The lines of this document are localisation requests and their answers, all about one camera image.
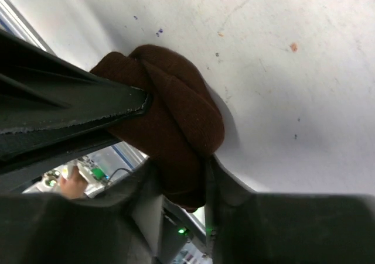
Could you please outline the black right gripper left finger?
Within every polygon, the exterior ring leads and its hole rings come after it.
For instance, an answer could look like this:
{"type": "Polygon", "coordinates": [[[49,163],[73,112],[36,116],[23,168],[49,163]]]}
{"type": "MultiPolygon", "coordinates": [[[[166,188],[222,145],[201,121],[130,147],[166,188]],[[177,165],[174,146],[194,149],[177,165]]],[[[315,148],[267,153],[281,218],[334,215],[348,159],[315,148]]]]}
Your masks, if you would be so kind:
{"type": "Polygon", "coordinates": [[[95,198],[1,196],[2,263],[153,263],[162,199],[149,161],[95,198]]]}

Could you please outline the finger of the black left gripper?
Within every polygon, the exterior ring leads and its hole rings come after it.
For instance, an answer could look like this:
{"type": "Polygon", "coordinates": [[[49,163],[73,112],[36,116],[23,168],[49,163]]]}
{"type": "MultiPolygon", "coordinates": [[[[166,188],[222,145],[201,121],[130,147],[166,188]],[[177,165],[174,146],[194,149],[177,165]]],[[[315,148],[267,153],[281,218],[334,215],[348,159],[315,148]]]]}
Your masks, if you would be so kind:
{"type": "Polygon", "coordinates": [[[1,192],[10,192],[48,170],[118,142],[117,138],[73,138],[2,162],[1,192]]]}
{"type": "Polygon", "coordinates": [[[143,114],[150,96],[1,32],[1,160],[143,114]]]}

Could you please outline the brown sock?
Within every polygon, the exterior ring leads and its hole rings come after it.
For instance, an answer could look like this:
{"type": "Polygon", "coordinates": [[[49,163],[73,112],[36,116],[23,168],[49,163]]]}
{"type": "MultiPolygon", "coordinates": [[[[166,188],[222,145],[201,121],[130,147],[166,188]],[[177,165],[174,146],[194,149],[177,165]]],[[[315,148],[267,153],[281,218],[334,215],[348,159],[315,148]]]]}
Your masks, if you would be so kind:
{"type": "Polygon", "coordinates": [[[205,205],[204,161],[223,143],[223,117],[196,66],[167,48],[146,44],[111,52],[91,72],[152,96],[146,114],[108,131],[150,157],[163,195],[188,212],[205,205]]]}

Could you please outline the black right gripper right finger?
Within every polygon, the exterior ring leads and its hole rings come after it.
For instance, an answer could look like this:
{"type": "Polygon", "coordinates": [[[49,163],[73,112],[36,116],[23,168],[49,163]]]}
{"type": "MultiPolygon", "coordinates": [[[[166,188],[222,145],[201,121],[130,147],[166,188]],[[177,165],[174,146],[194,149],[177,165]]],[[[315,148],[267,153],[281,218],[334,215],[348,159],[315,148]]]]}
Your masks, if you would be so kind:
{"type": "Polygon", "coordinates": [[[214,263],[373,263],[374,197],[258,193],[205,163],[206,247],[214,263]]]}

